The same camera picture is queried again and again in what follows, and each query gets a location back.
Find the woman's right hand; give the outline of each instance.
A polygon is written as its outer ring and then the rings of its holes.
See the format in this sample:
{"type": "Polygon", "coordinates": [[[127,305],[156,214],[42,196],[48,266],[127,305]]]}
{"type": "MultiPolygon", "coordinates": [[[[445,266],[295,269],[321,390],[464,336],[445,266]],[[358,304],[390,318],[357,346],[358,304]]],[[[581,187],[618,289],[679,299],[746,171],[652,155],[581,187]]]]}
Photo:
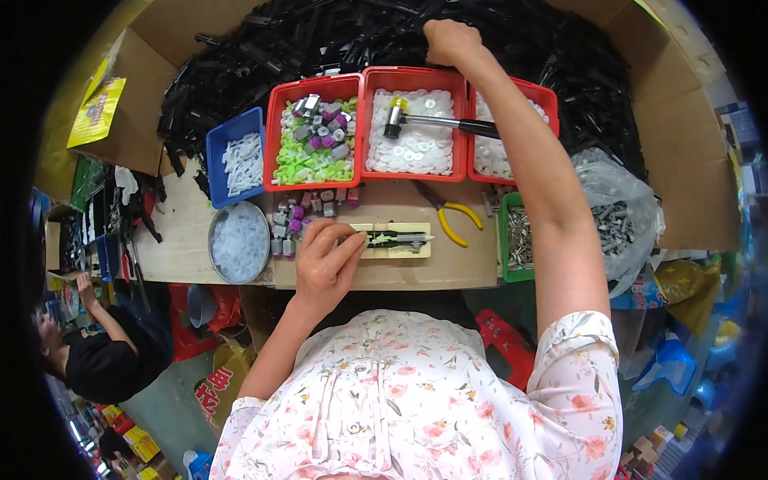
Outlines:
{"type": "Polygon", "coordinates": [[[90,312],[98,305],[96,292],[94,291],[93,283],[91,283],[91,276],[85,272],[78,275],[78,293],[80,293],[80,301],[83,304],[83,308],[87,311],[90,312]]]}
{"type": "Polygon", "coordinates": [[[424,24],[429,44],[427,61],[434,65],[455,67],[467,55],[484,48],[477,28],[453,20],[430,20],[424,24]]]}
{"type": "Polygon", "coordinates": [[[296,295],[289,306],[312,327],[331,313],[352,286],[366,234],[346,223],[322,219],[310,223],[296,258],[296,295]],[[336,246],[340,237],[347,237],[336,246]]]}

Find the wooden workbench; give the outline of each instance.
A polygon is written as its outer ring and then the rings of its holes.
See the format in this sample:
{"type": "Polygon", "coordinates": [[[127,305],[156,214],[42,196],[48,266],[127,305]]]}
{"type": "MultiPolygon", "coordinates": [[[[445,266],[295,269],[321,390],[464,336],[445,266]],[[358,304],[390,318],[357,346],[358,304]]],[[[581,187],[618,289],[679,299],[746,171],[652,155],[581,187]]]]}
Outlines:
{"type": "MultiPolygon", "coordinates": [[[[213,269],[208,256],[207,238],[215,210],[200,192],[192,178],[194,161],[179,178],[164,178],[168,194],[161,208],[152,213],[163,243],[155,242],[146,228],[136,232],[138,260],[146,280],[183,283],[226,283],[213,269]]],[[[416,260],[362,260],[355,275],[353,290],[453,290],[496,285],[496,228],[485,215],[481,184],[465,180],[460,184],[430,182],[438,195],[448,201],[471,208],[483,222],[478,230],[461,212],[446,209],[451,228],[469,243],[460,247],[440,227],[434,207],[409,181],[369,182],[361,189],[360,206],[344,205],[339,209],[339,222],[383,223],[429,222],[432,225],[432,256],[416,260]]],[[[269,216],[273,198],[265,193],[255,203],[269,216]]],[[[278,289],[296,287],[296,271],[292,260],[270,260],[255,284],[278,289]]]]}

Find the pile of black plastic parts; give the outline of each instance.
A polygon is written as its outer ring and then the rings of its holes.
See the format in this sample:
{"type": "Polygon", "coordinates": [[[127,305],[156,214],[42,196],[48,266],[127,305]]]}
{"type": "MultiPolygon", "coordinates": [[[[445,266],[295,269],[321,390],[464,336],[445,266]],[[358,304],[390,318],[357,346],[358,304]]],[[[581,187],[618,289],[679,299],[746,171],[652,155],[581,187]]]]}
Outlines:
{"type": "MultiPolygon", "coordinates": [[[[422,26],[453,18],[476,27],[512,76],[558,94],[560,141],[569,154],[598,146],[647,181],[632,114],[627,65],[598,27],[543,0],[273,0],[226,38],[190,58],[165,94],[157,131],[181,175],[205,134],[261,106],[275,85],[370,65],[426,66],[422,26]]],[[[196,177],[207,188],[205,172],[196,177]]]]}

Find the blue plastic tray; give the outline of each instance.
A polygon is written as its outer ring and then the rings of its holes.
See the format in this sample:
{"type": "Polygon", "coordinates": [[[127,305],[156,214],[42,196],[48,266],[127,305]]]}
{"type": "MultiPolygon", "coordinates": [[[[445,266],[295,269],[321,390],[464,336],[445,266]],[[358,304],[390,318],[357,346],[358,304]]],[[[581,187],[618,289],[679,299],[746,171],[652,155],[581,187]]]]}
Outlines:
{"type": "Polygon", "coordinates": [[[224,164],[221,158],[227,150],[227,142],[239,140],[243,136],[259,132],[261,136],[262,157],[264,149],[264,123],[261,116],[261,107],[251,108],[249,111],[237,115],[216,128],[211,129],[205,136],[206,161],[208,162],[208,184],[210,185],[210,202],[214,208],[224,208],[241,200],[258,195],[264,191],[264,186],[253,187],[245,190],[236,197],[228,197],[227,177],[224,173],[224,164]]]}
{"type": "Polygon", "coordinates": [[[120,256],[118,255],[118,236],[99,235],[96,237],[96,252],[101,279],[111,282],[118,277],[120,256]]]}

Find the yellow pliers handle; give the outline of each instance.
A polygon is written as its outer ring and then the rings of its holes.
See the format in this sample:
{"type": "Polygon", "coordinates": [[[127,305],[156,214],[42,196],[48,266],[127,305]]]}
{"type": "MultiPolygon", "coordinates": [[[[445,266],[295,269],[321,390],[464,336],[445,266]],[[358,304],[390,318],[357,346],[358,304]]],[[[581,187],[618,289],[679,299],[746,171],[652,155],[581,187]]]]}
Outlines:
{"type": "MultiPolygon", "coordinates": [[[[475,212],[468,209],[464,205],[454,204],[453,202],[445,202],[445,205],[443,205],[443,207],[452,208],[453,210],[459,210],[461,212],[464,212],[469,216],[469,218],[472,219],[473,222],[475,222],[475,225],[477,225],[477,228],[482,230],[482,222],[480,221],[478,216],[475,215],[475,212]]],[[[448,222],[445,220],[445,212],[443,212],[442,208],[440,210],[437,210],[437,217],[440,219],[440,224],[442,225],[442,229],[445,230],[445,233],[448,235],[448,237],[451,240],[458,243],[462,247],[468,246],[468,243],[466,243],[459,235],[456,235],[455,233],[453,233],[453,230],[451,230],[451,227],[448,226],[448,222]]]]}

